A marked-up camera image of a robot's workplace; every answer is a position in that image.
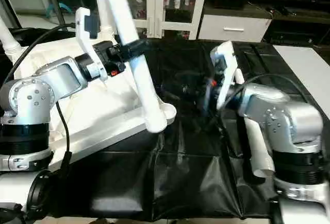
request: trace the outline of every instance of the white table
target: white table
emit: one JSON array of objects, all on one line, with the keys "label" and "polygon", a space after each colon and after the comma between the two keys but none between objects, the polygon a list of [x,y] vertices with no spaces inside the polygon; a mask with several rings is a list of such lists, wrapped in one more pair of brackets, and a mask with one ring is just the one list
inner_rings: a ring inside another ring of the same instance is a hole
[{"label": "white table", "polygon": [[274,47],[330,119],[330,66],[312,48]]}]

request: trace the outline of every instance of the black tablecloth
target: black tablecloth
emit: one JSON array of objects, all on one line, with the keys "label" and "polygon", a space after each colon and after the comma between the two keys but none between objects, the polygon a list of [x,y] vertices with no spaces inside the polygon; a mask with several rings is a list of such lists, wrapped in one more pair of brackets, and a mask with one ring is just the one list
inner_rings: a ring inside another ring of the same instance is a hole
[{"label": "black tablecloth", "polygon": [[[154,40],[146,58],[158,94],[161,84],[178,72],[209,74],[209,52],[218,44]],[[235,52],[246,79],[269,72],[299,82],[271,45],[235,43]],[[298,98],[283,80],[265,78],[261,83]],[[52,214],[146,221],[268,217],[268,200],[275,196],[272,180],[251,172],[242,119],[227,113],[228,139],[216,128],[205,130],[193,105],[161,97],[176,106],[175,122],[161,134],[142,131],[73,163]],[[323,139],[329,145],[326,132]]]}]

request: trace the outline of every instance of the drawer handle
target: drawer handle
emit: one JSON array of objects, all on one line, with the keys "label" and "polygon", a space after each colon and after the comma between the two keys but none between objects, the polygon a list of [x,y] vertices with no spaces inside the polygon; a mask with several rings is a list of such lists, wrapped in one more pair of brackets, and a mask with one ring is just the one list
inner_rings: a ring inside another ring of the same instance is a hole
[{"label": "drawer handle", "polygon": [[225,31],[232,31],[232,32],[244,32],[244,28],[224,27],[223,30],[225,30]]}]

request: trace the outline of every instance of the cabinet door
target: cabinet door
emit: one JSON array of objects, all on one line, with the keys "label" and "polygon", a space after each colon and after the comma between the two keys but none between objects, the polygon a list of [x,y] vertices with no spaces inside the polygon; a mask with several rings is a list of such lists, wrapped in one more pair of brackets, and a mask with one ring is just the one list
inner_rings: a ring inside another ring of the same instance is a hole
[{"label": "cabinet door", "polygon": [[139,36],[153,37],[155,0],[128,0],[128,4]]},{"label": "cabinet door", "polygon": [[155,37],[195,39],[204,0],[156,0]]}]

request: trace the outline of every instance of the white bracket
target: white bracket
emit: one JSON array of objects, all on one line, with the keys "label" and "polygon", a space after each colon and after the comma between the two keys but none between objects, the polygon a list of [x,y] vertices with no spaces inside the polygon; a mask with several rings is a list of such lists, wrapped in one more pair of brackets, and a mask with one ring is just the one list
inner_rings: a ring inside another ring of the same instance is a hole
[{"label": "white bracket", "polygon": [[92,43],[90,42],[90,33],[85,30],[85,17],[90,16],[90,10],[86,8],[79,8],[76,11],[76,38],[82,50],[86,52],[94,62],[94,67],[100,74],[100,80],[108,79],[107,71],[102,64],[102,61],[94,51]]},{"label": "white bracket", "polygon": [[234,53],[233,44],[231,41],[222,43],[215,47],[211,53],[211,59],[214,66],[219,60],[225,60],[226,68],[223,71],[224,80],[217,100],[217,110],[222,107],[226,101],[226,96],[231,83],[234,81],[235,71],[237,69],[237,59]]}]

